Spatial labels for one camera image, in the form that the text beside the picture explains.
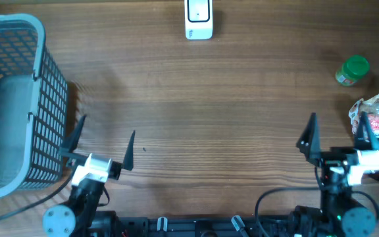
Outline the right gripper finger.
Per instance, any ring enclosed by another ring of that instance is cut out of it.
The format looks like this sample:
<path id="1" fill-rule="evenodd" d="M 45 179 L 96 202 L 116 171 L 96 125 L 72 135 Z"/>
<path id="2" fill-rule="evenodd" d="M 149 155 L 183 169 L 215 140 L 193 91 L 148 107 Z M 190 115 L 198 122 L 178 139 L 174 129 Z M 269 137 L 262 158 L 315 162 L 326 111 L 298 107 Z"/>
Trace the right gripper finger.
<path id="1" fill-rule="evenodd" d="M 379 140 L 371 128 L 366 112 L 360 114 L 359 125 L 354 136 L 354 148 L 379 151 Z"/>
<path id="2" fill-rule="evenodd" d="M 311 113 L 305 129 L 296 143 L 296 147 L 304 154 L 307 162 L 316 167 L 320 166 L 321 148 L 316 113 Z"/>

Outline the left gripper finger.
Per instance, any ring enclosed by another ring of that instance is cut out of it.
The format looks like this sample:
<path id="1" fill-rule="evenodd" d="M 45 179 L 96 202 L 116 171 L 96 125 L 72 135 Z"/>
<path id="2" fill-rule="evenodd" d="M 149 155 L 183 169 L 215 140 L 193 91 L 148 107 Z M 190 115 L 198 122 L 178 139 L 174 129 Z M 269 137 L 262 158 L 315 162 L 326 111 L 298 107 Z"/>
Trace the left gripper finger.
<path id="1" fill-rule="evenodd" d="M 128 147 L 126 149 L 123 163 L 122 163 L 122 169 L 131 171 L 134 167 L 134 139 L 135 139 L 136 131 L 134 130 L 132 132 L 132 135 L 130 137 L 130 140 L 128 142 Z"/>
<path id="2" fill-rule="evenodd" d="M 63 143 L 59 148 L 59 155 L 61 157 L 67 157 L 69 159 L 75 159 L 77 161 L 85 161 L 86 156 L 74 153 L 74 150 L 78 146 L 78 142 L 82 133 L 82 128 L 84 126 L 84 122 L 86 119 L 86 115 L 83 115 L 78 121 L 74 130 L 70 133 L 70 135 L 64 139 Z"/>

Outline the red tissue packet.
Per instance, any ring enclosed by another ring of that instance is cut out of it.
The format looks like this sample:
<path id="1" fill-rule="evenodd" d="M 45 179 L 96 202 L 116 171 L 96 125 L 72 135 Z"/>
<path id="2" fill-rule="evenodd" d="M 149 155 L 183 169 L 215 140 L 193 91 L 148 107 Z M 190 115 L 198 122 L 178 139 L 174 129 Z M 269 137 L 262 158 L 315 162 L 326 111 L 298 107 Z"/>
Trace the red tissue packet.
<path id="1" fill-rule="evenodd" d="M 368 114 L 368 120 L 375 136 L 379 138 L 379 115 Z"/>

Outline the green lid glass jar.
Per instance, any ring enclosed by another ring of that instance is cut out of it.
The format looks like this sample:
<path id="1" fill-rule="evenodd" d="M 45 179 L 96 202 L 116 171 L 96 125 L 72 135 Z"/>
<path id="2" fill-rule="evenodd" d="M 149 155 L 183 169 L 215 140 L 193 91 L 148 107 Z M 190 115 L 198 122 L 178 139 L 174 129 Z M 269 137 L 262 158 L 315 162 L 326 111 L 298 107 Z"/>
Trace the green lid glass jar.
<path id="1" fill-rule="evenodd" d="M 335 74 L 335 79 L 343 86 L 352 86 L 364 78 L 370 70 L 369 62 L 360 55 L 346 60 Z"/>

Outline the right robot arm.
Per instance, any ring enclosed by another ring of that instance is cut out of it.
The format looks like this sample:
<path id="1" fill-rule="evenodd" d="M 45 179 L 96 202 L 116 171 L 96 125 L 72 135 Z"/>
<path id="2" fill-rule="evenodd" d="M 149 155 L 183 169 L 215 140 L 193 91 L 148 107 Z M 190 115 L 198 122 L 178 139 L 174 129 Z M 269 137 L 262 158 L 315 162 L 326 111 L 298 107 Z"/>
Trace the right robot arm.
<path id="1" fill-rule="evenodd" d="M 369 236 L 379 221 L 379 208 L 366 208 L 353 198 L 364 174 L 379 171 L 379 141 L 368 115 L 362 113 L 351 147 L 320 148 L 318 121 L 312 113 L 296 143 L 315 168 L 320 191 L 318 208 L 297 206 L 289 215 L 290 236 Z"/>

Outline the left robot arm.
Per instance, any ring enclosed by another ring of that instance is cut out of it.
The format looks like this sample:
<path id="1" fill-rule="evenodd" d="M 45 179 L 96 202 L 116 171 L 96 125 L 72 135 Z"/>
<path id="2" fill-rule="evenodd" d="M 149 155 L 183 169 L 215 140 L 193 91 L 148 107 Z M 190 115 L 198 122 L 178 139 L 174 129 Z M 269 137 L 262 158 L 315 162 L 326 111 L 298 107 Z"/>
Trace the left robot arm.
<path id="1" fill-rule="evenodd" d="M 132 132 L 123 162 L 90 153 L 80 155 L 74 150 L 84 126 L 83 116 L 72 133 L 64 140 L 59 154 L 73 166 L 70 178 L 72 189 L 67 201 L 50 207 L 43 215 L 43 229 L 48 236 L 126 236 L 124 227 L 114 211 L 99 211 L 100 202 L 107 195 L 105 183 L 118 180 L 123 170 L 134 167 L 134 139 Z"/>

